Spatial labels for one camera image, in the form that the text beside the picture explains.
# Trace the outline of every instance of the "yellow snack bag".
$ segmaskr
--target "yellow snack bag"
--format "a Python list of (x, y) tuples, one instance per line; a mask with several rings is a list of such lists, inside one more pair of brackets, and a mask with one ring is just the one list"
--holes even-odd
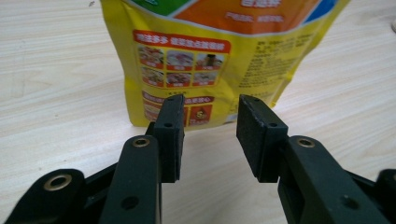
[(184, 94), (186, 129), (236, 119), (239, 94), (270, 106), (348, 0), (102, 0), (130, 120)]

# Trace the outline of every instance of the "mounting hole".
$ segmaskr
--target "mounting hole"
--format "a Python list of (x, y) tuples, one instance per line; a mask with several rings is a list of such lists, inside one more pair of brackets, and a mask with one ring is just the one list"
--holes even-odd
[(134, 209), (139, 204), (139, 199), (135, 196), (127, 197), (121, 202), (121, 207), (125, 210)]
[(350, 209), (358, 209), (359, 204), (356, 202), (354, 199), (350, 198), (348, 195), (344, 195), (340, 198), (341, 204), (343, 204), (345, 207), (350, 208)]
[(72, 182), (71, 175), (56, 175), (51, 177), (44, 184), (44, 189), (47, 191), (55, 191), (59, 189), (64, 189), (67, 185)]
[(138, 138), (132, 142), (134, 147), (146, 147), (149, 145), (149, 140), (147, 138)]
[(301, 147), (314, 147), (315, 143), (309, 139), (306, 138), (299, 138), (297, 140), (298, 145), (300, 145)]

